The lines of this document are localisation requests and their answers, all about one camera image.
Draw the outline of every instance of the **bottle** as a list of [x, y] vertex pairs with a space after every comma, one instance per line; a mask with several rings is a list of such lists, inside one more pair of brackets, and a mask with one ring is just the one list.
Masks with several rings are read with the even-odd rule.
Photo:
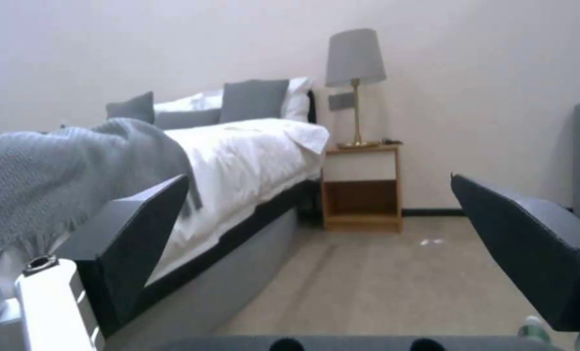
[[551, 344], [550, 335], [543, 328], [543, 322], [539, 317], [529, 315], [525, 324], [519, 329], [518, 337], [530, 338], [531, 340]]

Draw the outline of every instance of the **white pillow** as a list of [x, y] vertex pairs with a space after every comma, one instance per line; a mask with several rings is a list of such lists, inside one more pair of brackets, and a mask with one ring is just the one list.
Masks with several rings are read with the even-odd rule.
[[[309, 77], [291, 79], [288, 84], [288, 92], [281, 105], [281, 118], [307, 122], [309, 113], [309, 97], [307, 92], [312, 89], [314, 83]], [[223, 89], [204, 91], [203, 93], [179, 98], [171, 102], [154, 104], [153, 108], [158, 112], [186, 112], [220, 109], [222, 107]]]
[[281, 118], [298, 120], [307, 123], [309, 113], [309, 97], [307, 92], [314, 83], [309, 77], [294, 78], [288, 84], [288, 93], [281, 105]]

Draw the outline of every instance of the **bed base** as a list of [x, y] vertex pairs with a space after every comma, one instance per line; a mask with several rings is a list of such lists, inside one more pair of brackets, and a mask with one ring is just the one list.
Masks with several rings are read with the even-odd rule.
[[297, 231], [292, 208], [107, 340], [107, 349], [151, 349], [208, 335], [238, 313], [285, 264]]

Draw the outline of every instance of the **gray knit blanket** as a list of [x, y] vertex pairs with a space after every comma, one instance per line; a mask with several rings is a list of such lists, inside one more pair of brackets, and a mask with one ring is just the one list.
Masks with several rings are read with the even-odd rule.
[[187, 155], [160, 129], [131, 118], [0, 134], [0, 256], [13, 245], [27, 259], [48, 253], [108, 201], [179, 174], [190, 177], [192, 204], [182, 209], [189, 215], [202, 204]]

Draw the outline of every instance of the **table lamp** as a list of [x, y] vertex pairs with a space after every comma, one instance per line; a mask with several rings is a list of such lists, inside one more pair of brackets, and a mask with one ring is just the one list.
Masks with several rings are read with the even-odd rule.
[[352, 29], [333, 35], [329, 40], [327, 87], [352, 86], [355, 103], [355, 138], [339, 143], [341, 149], [377, 146], [379, 142], [363, 141], [359, 128], [359, 83], [385, 80], [385, 67], [374, 29]]

